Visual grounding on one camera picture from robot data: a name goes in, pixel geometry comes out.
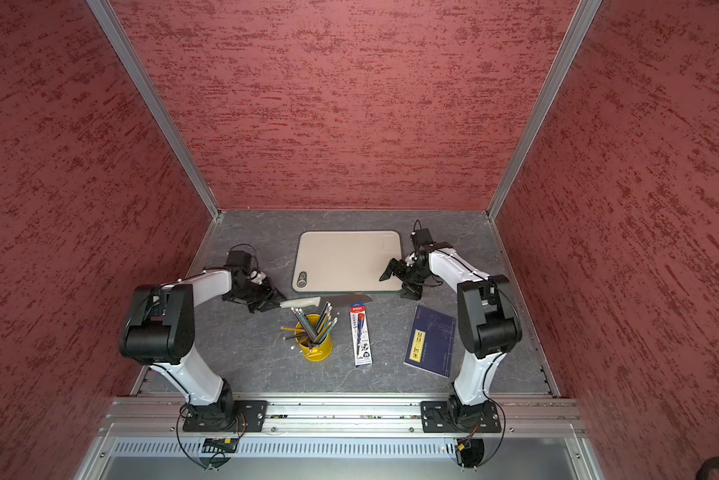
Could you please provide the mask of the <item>knife with cream handle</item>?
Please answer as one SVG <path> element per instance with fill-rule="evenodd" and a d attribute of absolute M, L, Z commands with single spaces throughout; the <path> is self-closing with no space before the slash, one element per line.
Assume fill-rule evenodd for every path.
<path fill-rule="evenodd" d="M 283 309 L 289 308 L 307 308 L 307 307 L 319 307 L 323 308 L 327 303 L 337 308 L 350 307 L 359 303 L 372 302 L 373 298 L 365 294 L 344 294 L 344 295 L 329 295 L 319 297 L 302 297 L 292 300 L 283 301 L 280 303 L 280 307 Z"/>

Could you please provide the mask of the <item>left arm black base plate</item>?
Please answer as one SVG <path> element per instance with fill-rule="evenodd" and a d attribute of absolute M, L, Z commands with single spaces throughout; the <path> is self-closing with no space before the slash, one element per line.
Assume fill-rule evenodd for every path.
<path fill-rule="evenodd" d="M 219 405 L 183 408 L 183 432 L 259 433 L 263 429 L 269 403 L 265 400 L 237 400 L 223 410 Z"/>

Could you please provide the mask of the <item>beige green-rimmed cutting board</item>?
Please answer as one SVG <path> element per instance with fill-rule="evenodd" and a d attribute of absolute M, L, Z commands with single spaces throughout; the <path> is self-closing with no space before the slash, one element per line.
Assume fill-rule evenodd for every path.
<path fill-rule="evenodd" d="M 398 292 L 399 279 L 379 278 L 389 260 L 401 258 L 395 231 L 309 231 L 300 237 L 292 287 L 299 293 Z"/>

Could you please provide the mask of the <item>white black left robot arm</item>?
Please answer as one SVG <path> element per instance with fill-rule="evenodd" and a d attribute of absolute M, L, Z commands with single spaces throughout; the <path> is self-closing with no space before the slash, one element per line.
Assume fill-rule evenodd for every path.
<path fill-rule="evenodd" d="M 209 368 L 195 346 L 195 308 L 217 297 L 243 303 L 254 313 L 286 301 L 265 273 L 237 267 L 206 270 L 174 283 L 142 285 L 134 292 L 120 351 L 163 375 L 183 394 L 193 414 L 232 419 L 229 382 Z"/>

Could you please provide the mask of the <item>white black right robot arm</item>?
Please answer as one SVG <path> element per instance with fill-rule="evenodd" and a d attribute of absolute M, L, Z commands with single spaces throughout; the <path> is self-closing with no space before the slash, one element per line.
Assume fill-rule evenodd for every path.
<path fill-rule="evenodd" d="M 392 277 L 401 281 L 403 298 L 419 300 L 425 280 L 431 277 L 455 291 L 457 329 L 465 356 L 453 382 L 451 408 L 461 416 L 476 412 L 489 402 L 499 364 L 523 339 L 509 278 L 477 269 L 445 242 L 389 260 L 379 279 Z"/>

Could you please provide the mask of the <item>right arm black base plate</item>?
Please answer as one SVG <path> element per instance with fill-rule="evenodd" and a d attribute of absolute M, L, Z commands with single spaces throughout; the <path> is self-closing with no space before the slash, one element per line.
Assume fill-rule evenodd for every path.
<path fill-rule="evenodd" d="M 461 404 L 457 397 L 447 401 L 421 402 L 421 423 L 425 433 L 501 433 L 497 405 L 486 401 L 474 406 Z"/>

